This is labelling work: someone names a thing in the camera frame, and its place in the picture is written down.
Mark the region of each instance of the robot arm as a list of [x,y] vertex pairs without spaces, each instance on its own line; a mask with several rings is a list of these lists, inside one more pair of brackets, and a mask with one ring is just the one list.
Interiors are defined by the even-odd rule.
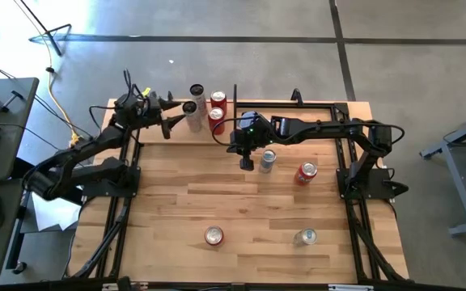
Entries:
[[[369,137],[362,131],[370,128]],[[305,122],[297,118],[273,116],[266,120],[257,112],[245,112],[239,129],[231,135],[228,152],[242,155],[240,168],[252,171],[254,166],[249,158],[251,151],[272,143],[281,145],[299,144],[307,139],[349,138],[364,150],[361,159],[353,164],[353,176],[363,177],[382,158],[392,151],[391,127],[375,120],[359,119],[340,121]]]
[[46,200],[62,197],[77,185],[103,179],[117,186],[126,185],[131,179],[128,166],[116,158],[107,158],[97,166],[74,167],[104,150],[122,147],[127,142],[127,137],[136,129],[160,125],[163,136],[170,138],[170,129],[184,115],[163,119],[161,112],[179,105],[178,102],[158,98],[155,92],[142,100],[128,95],[121,96],[115,102],[114,114],[108,127],[97,138],[81,141],[73,148],[61,150],[39,163],[25,175],[25,185]]

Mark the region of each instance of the gray floor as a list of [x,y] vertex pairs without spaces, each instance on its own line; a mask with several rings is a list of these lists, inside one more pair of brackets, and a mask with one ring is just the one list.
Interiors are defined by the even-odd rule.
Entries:
[[[12,2],[0,5],[14,11],[0,12],[0,67],[39,77],[39,95],[47,99],[45,47],[26,41],[33,27]],[[346,37],[466,38],[466,0],[338,0],[337,5]],[[334,36],[328,0],[38,0],[30,6],[49,27],[72,23],[76,33]],[[466,46],[347,45],[346,50],[357,100],[369,101],[377,120],[406,130],[385,162],[396,168],[397,181],[410,186],[396,208],[411,278],[466,287],[466,235],[451,238],[447,232],[466,222],[463,206],[444,161],[423,161],[417,154],[466,120]],[[195,82],[231,95],[238,83],[240,98],[288,99],[298,87],[308,100],[346,100],[335,44],[69,42],[54,64],[60,74],[54,92],[73,122],[91,133],[96,128],[88,106],[124,91],[125,67],[141,87],[161,95],[170,90],[186,96]],[[35,104],[28,127],[65,146],[69,131],[46,114]],[[19,150],[30,162],[52,153],[28,134]],[[21,256],[33,267],[19,276],[5,273],[0,283],[59,277],[71,235],[27,235]]]

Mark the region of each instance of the soda can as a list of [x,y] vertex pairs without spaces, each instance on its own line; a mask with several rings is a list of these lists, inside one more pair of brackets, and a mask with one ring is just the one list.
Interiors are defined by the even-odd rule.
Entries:
[[276,154],[272,150],[265,150],[260,159],[260,172],[269,173],[273,169],[276,161]]
[[[208,122],[210,122],[210,130],[213,132],[215,125],[224,120],[224,112],[221,108],[211,108],[210,114],[208,114]],[[226,125],[224,123],[220,124],[217,129],[215,129],[214,134],[219,135],[224,133]]]
[[294,181],[299,185],[305,185],[310,183],[312,179],[316,177],[316,174],[316,165],[311,162],[304,162],[296,171],[296,175],[294,175]]
[[316,243],[317,234],[313,229],[300,230],[294,235],[293,244],[295,246],[310,246]]
[[222,91],[214,91],[211,93],[210,97],[211,107],[218,107],[221,108],[224,112],[224,116],[227,114],[227,97],[226,93]]
[[211,246],[218,246],[224,239],[224,233],[218,226],[210,226],[204,234],[204,239]]
[[201,130],[201,116],[197,110],[197,104],[193,101],[183,103],[183,112],[186,116],[186,122],[192,133],[197,133]]
[[190,93],[193,96],[195,104],[197,104],[197,110],[201,116],[208,114],[208,108],[206,106],[206,97],[204,96],[204,87],[201,84],[194,84],[190,87]]

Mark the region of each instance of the silver soda can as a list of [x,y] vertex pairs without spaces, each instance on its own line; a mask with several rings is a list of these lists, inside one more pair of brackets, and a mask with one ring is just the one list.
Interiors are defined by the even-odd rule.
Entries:
[[194,84],[190,87],[190,93],[193,96],[193,101],[197,104],[199,114],[201,114],[201,116],[208,115],[206,97],[204,96],[204,87],[201,84]]
[[313,229],[300,230],[295,236],[293,244],[295,246],[308,246],[316,243],[317,234]]
[[276,154],[272,150],[265,150],[260,159],[260,172],[271,172],[274,161],[276,161]]
[[201,115],[197,110],[197,104],[193,101],[183,103],[183,112],[186,116],[186,122],[192,133],[197,133],[202,128]]

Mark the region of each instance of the wooden table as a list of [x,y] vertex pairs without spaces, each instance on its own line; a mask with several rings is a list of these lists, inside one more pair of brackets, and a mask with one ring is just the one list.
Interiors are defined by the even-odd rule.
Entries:
[[[369,103],[348,104],[351,117],[371,119]],[[233,108],[228,105],[230,117]],[[257,111],[266,118],[330,120],[328,112],[318,109]],[[180,113],[178,107],[165,116]],[[111,115],[106,113],[104,124]],[[227,154],[211,139],[207,120],[203,125],[199,133],[190,133],[183,120],[170,140],[163,139],[158,126],[142,130],[140,141],[146,143],[139,159],[142,177],[130,210],[120,276],[141,281],[355,283],[346,211],[337,193],[334,141],[271,145],[276,163],[270,174],[261,174],[257,165],[262,150],[252,155],[256,169],[242,171],[240,156]],[[228,142],[231,128],[230,122],[220,139]],[[118,155],[119,150],[105,151],[95,163]],[[318,165],[318,174],[306,187],[294,185],[294,173],[306,161]],[[109,198],[96,198],[83,210],[71,251],[72,272],[100,243],[108,204]],[[376,245],[407,277],[392,209],[380,200],[369,200],[368,209]],[[206,244],[204,232],[209,226],[223,229],[225,241],[220,247]],[[292,245],[294,234],[307,227],[316,230],[317,243]],[[366,248],[361,251],[369,276]]]

